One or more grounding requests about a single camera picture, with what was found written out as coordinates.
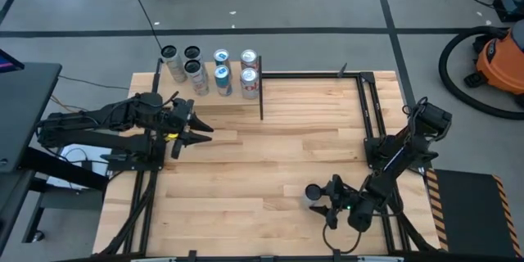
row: black can lid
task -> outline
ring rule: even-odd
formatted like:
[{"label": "black can lid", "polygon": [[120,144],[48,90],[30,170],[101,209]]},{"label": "black can lid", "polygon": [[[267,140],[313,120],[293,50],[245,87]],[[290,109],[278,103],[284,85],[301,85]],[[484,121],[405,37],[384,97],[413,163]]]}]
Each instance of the black can lid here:
[{"label": "black can lid", "polygon": [[187,58],[197,58],[200,55],[200,48],[198,48],[197,46],[187,47],[186,50],[184,50],[183,54]]},{"label": "black can lid", "polygon": [[164,46],[160,51],[160,54],[162,57],[171,58],[177,55],[177,48],[173,45]]},{"label": "black can lid", "polygon": [[308,197],[311,201],[318,201],[322,196],[322,188],[317,184],[310,184],[305,187],[305,196]]},{"label": "black can lid", "polygon": [[200,69],[200,62],[195,60],[190,60],[186,62],[186,65],[183,67],[189,74],[196,73]]}]

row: concrete floor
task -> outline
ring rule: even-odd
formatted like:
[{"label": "concrete floor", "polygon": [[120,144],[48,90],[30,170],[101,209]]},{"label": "concrete floor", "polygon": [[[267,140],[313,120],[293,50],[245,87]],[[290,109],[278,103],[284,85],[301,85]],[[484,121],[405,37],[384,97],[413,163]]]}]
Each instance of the concrete floor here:
[{"label": "concrete floor", "polygon": [[[348,70],[397,70],[406,98],[428,96],[454,115],[448,137],[434,145],[440,157],[433,165],[500,176],[520,241],[524,241],[524,200],[518,196],[524,175],[519,144],[524,123],[484,115],[446,92],[437,61],[453,35],[438,34],[438,30],[420,30],[424,34],[395,30],[503,25],[494,11],[473,0],[142,1],[151,20],[159,22],[156,29],[162,30],[162,44],[198,45],[207,60],[219,47],[233,56],[250,47],[264,56],[267,70],[337,70],[345,62]],[[5,2],[11,3],[0,0],[0,6]],[[386,2],[389,11],[384,14]],[[4,5],[7,7],[5,18],[0,13],[0,48],[22,61],[59,62],[64,66],[63,75],[119,86],[128,85],[133,72],[155,70],[158,47],[153,37],[141,36],[148,24],[136,0],[14,0]],[[260,28],[281,30],[246,30]],[[119,37],[96,37],[108,34]],[[467,44],[450,58],[450,72],[457,81],[472,69],[472,58]],[[510,110],[515,107],[505,95],[491,90],[474,95]],[[85,108],[126,96],[125,91],[65,80],[58,83],[54,94],[66,104]],[[46,114],[51,111],[59,109],[50,104]],[[99,212],[46,211],[41,229],[47,239],[20,244],[35,200],[30,194],[0,260],[49,261],[89,255]]]}]

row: black metal frame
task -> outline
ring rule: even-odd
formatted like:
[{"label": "black metal frame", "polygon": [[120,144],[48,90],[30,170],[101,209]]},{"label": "black metal frame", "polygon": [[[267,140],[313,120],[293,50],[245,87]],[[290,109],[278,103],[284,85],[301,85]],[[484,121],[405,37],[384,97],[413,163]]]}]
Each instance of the black metal frame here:
[{"label": "black metal frame", "polygon": [[[368,101],[365,95],[364,91],[364,83],[367,83],[369,85],[370,91],[371,91],[371,97],[373,102],[373,110],[375,112],[375,116],[377,118],[377,127],[379,130],[379,135],[383,136],[386,135],[386,126],[384,125],[384,120],[382,116],[382,109],[380,107],[380,102],[378,100],[378,93],[377,93],[377,85],[375,84],[375,78],[373,72],[345,72],[345,73],[339,73],[339,72],[267,72],[264,73],[262,71],[262,57],[259,56],[259,86],[260,86],[260,119],[264,119],[264,103],[263,103],[263,96],[264,96],[264,87],[263,87],[263,80],[264,79],[354,79],[357,85],[357,89],[359,92],[359,100],[360,100],[360,106],[362,109],[362,115],[364,120],[364,128],[366,130],[366,138],[364,140],[367,140],[369,138],[373,138],[373,126],[371,123],[371,118],[369,115],[369,109],[368,109]],[[155,77],[153,79],[153,88],[152,91],[156,92],[158,89],[158,83],[160,79],[160,68],[157,67]],[[149,181],[152,182],[152,188],[155,189],[156,186],[156,180],[158,177],[158,172],[153,171],[151,172]],[[137,177],[135,179],[135,185],[133,190],[133,199],[131,204],[131,210],[130,214],[132,214],[136,210],[136,206],[138,204],[138,201],[141,196],[142,191],[142,184],[143,184],[143,172],[138,171]],[[398,190],[395,190],[395,201],[398,201]],[[147,251],[147,241],[149,237],[149,228],[151,225],[151,216],[152,216],[152,207],[153,207],[153,201],[154,201],[154,191],[151,196],[151,200],[147,203],[147,206],[145,208],[144,213],[144,219],[142,224],[142,232],[140,234],[140,247],[138,254],[144,255]],[[402,241],[402,249],[404,251],[410,251],[409,248],[409,238],[407,234],[405,233],[405,230],[402,228],[402,225],[399,223],[399,230],[400,230],[400,239]],[[384,236],[386,239],[386,247],[388,254],[392,253],[393,251],[396,251],[395,248],[395,241],[393,240],[393,233],[391,230],[391,221],[389,217],[382,217],[382,227],[384,230]],[[124,243],[124,250],[123,255],[128,255],[131,253],[131,244],[133,242],[133,230],[130,232],[130,234],[126,237],[125,243]],[[115,255],[116,259],[119,259],[121,255]],[[333,261],[335,260],[354,260],[355,256],[338,256],[334,257],[333,255],[323,255],[323,256],[238,256],[238,257],[196,257],[195,251],[190,251],[188,253],[187,257],[176,257],[177,261],[188,261],[188,262],[194,262],[196,259],[199,261],[253,261],[253,262],[272,262],[275,260],[282,260],[282,261],[296,261],[296,260],[307,260],[307,261]]]}]

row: vacuum hose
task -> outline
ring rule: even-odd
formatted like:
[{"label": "vacuum hose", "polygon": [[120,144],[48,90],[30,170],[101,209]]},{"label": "vacuum hose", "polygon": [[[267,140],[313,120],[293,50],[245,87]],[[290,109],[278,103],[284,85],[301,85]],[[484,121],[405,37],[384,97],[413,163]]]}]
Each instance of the vacuum hose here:
[{"label": "vacuum hose", "polygon": [[507,34],[505,29],[498,29],[491,26],[477,26],[471,28],[466,32],[458,34],[444,47],[439,59],[439,75],[442,79],[444,86],[456,96],[460,101],[466,103],[467,105],[477,109],[488,115],[493,115],[499,118],[509,119],[509,120],[524,120],[524,112],[519,111],[505,111],[496,107],[488,106],[485,103],[479,102],[477,99],[470,97],[464,91],[460,90],[457,85],[453,83],[448,74],[448,59],[450,53],[453,49],[461,43],[464,39],[469,38],[474,35],[484,34],[493,38],[504,38]]}]

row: computer screen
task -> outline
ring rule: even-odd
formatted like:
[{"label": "computer screen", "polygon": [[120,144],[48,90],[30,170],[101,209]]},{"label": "computer screen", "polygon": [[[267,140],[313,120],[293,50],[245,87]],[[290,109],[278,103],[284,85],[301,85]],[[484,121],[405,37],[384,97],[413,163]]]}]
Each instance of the computer screen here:
[{"label": "computer screen", "polygon": [[0,49],[0,73],[5,73],[13,70],[23,70],[24,64],[17,61],[12,56]]}]

